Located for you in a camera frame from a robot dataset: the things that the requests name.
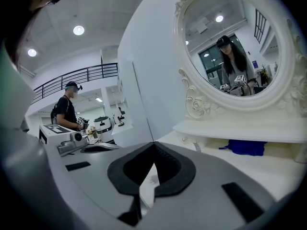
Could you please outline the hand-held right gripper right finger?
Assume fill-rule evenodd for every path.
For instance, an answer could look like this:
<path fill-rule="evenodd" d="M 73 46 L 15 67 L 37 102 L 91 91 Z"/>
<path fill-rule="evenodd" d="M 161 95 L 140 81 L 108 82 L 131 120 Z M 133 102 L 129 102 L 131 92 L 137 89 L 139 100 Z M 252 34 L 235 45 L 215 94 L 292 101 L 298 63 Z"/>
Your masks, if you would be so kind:
<path fill-rule="evenodd" d="M 166 147 L 192 160 L 196 175 L 180 194 L 158 197 L 139 222 L 141 230 L 234 230 L 246 224 L 222 186 L 236 183 L 267 211 L 275 204 L 258 182 L 218 157 L 172 144 Z"/>

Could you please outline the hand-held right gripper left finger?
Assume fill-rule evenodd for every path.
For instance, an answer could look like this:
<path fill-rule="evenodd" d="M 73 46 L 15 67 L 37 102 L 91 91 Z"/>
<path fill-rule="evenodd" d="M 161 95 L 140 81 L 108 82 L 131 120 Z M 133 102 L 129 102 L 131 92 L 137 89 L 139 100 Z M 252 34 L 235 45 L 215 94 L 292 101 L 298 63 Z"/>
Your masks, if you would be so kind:
<path fill-rule="evenodd" d="M 119 217 L 136 206 L 144 217 L 154 205 L 155 166 L 137 187 L 137 195 L 120 194 L 109 180 L 107 170 L 116 159 L 143 144 L 96 153 L 74 151 L 60 156 L 47 148 L 52 175 L 61 196 L 86 226 L 125 226 Z"/>

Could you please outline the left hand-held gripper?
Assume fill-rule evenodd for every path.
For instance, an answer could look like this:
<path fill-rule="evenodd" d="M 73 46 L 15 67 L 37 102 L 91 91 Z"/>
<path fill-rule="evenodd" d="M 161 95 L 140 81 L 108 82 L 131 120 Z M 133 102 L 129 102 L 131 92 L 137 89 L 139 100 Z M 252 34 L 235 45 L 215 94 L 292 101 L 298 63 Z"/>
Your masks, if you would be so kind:
<path fill-rule="evenodd" d="M 74 131 L 59 125 L 40 125 L 39 140 L 45 145 L 56 147 L 61 157 L 78 149 L 80 153 L 100 153 L 120 149 L 114 144 L 89 144 L 80 131 Z"/>

